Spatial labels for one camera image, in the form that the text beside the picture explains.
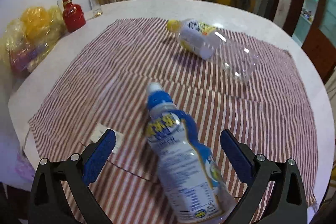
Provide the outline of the red white striped cloth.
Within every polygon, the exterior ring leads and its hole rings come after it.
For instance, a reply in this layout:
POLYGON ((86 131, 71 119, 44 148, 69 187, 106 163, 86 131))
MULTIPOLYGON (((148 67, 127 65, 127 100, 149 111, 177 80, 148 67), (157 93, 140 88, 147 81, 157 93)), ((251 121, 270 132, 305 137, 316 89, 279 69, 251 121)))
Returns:
POLYGON ((146 86, 159 82, 198 126, 232 196, 242 184, 219 142, 223 129, 255 153, 298 164, 308 205, 318 165, 314 116, 291 55, 241 32, 227 38, 254 50, 256 70, 246 83, 187 52, 159 18, 117 20, 77 55, 56 81, 30 131, 40 157, 67 159, 90 142, 97 124, 123 134, 91 190, 114 223, 176 223, 156 176, 157 157, 145 138, 146 86))

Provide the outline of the yellow plastic bag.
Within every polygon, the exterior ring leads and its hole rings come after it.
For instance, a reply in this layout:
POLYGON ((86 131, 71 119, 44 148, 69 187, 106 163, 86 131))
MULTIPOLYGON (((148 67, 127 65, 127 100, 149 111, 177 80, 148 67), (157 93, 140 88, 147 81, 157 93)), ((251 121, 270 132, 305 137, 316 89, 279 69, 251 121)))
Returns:
POLYGON ((27 77, 66 33, 58 6, 27 8, 1 37, 1 61, 15 77, 27 77))

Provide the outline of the small white paper label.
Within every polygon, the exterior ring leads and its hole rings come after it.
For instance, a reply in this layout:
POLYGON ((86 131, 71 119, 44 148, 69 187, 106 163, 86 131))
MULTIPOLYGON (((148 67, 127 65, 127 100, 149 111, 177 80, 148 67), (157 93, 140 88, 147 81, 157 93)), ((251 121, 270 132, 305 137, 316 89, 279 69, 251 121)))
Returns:
POLYGON ((124 135, 121 132, 97 123, 89 139, 91 143, 98 143, 99 141, 102 141, 104 144, 108 143, 110 147, 113 146, 112 153, 117 154, 122 146, 124 135))

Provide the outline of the blue label plastic bottle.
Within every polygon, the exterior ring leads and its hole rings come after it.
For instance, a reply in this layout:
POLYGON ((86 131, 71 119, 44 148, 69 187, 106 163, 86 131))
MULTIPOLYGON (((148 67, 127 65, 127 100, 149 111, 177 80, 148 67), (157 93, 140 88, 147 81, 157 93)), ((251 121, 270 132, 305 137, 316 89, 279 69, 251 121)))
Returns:
POLYGON ((157 175, 178 223, 222 223, 236 202, 197 125, 179 110, 160 83, 146 88, 146 137, 158 156, 157 175))

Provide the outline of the clear yellow cap bottle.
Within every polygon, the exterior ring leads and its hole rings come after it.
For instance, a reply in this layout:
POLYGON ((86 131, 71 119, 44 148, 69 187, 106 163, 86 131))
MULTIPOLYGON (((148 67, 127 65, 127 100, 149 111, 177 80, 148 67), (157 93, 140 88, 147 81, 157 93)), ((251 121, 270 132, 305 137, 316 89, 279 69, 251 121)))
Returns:
POLYGON ((247 82, 259 63, 251 48, 229 39, 224 32, 195 19, 169 20, 166 28, 187 51, 220 67, 231 77, 247 82))

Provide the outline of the red ceramic liquor bottle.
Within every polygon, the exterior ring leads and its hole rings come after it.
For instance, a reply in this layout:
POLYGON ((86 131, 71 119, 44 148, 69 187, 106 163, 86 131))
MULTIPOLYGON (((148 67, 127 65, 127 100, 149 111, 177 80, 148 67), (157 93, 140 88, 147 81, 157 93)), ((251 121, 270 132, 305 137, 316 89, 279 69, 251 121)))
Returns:
POLYGON ((86 24, 80 5, 72 3, 72 0, 63 0, 63 7, 62 16, 68 32, 72 33, 86 24))

